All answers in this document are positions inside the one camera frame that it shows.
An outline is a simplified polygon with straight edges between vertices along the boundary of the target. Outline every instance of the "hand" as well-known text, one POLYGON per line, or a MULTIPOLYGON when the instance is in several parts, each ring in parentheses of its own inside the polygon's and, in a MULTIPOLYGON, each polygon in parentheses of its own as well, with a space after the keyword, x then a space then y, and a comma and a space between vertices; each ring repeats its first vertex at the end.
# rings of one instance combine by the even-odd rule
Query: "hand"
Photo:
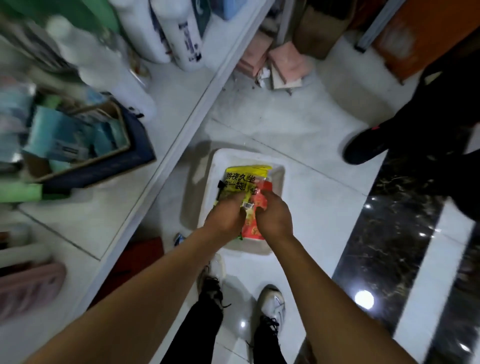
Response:
POLYGON ((293 236, 292 215, 287 204, 272 191, 262 190, 262 195, 267 199, 267 208, 257 207, 255 217, 258 230, 267 243, 293 236))
POLYGON ((223 241, 223 244, 235 239, 241 232, 245 223, 245 209, 241 207, 245 192, 232 194, 209 212, 204 228, 213 234, 215 238, 223 241))

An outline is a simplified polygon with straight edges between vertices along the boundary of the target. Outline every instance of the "white plastic tray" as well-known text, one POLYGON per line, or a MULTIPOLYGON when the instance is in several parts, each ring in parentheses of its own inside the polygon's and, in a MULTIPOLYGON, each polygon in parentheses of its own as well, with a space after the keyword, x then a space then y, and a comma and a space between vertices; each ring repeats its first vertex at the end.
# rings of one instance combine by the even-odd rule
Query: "white plastic tray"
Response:
MULTIPOLYGON (((215 199, 218 195, 218 181, 225 177, 225 170, 228 167, 235 166, 250 166, 250 165, 268 165, 272 169, 268 173, 268 177, 272 181, 273 192, 282 196, 287 190, 288 181, 288 166, 285 160, 267 156, 260 153, 252 153, 237 149, 219 149, 215 152, 212 165, 208 172, 207 184, 205 187, 204 199, 200 216, 198 219, 198 227, 204 225, 205 219, 213 207, 215 199)), ((257 239, 235 239, 229 242, 226 249, 245 252, 258 255, 269 255, 272 250, 265 242, 265 240, 257 239)))

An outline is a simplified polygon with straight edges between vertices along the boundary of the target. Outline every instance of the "foot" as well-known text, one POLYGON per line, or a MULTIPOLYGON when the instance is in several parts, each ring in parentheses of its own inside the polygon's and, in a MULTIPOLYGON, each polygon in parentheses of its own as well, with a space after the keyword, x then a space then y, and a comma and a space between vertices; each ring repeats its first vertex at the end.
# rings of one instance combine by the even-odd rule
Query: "foot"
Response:
POLYGON ((225 262, 220 254, 210 260, 198 277, 198 293, 207 294, 222 307, 222 284, 227 276, 225 262))
POLYGON ((260 325, 267 325, 278 335, 285 322, 285 299, 282 293, 273 286, 264 288, 258 299, 261 316, 260 325))
POLYGON ((362 164, 388 149, 385 132, 380 126, 356 135, 343 150, 343 160, 348 164, 362 164))

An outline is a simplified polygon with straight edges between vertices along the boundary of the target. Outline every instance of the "forearm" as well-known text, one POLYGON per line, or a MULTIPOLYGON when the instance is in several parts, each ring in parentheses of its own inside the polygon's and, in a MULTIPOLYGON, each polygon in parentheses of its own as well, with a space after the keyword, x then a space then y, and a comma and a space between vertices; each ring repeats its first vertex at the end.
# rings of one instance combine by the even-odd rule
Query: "forearm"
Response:
POLYGON ((322 271, 294 237, 271 243, 307 337, 325 363, 415 363, 322 271))
POLYGON ((31 364, 148 363, 202 268, 225 242, 194 231, 32 356, 31 364))

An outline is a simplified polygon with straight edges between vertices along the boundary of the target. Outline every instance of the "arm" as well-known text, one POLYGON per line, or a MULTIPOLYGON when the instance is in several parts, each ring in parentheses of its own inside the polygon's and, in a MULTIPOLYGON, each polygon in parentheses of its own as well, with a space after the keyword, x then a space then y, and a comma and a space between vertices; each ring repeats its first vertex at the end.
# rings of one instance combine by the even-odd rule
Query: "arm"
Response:
POLYGON ((202 228, 67 326, 27 363, 148 363, 202 268, 241 231, 243 197, 236 194, 215 206, 202 228))
POLYGON ((268 206, 256 210, 258 229, 287 276, 315 356, 332 364, 414 364, 308 255, 293 236, 287 204, 273 192, 262 193, 268 206))

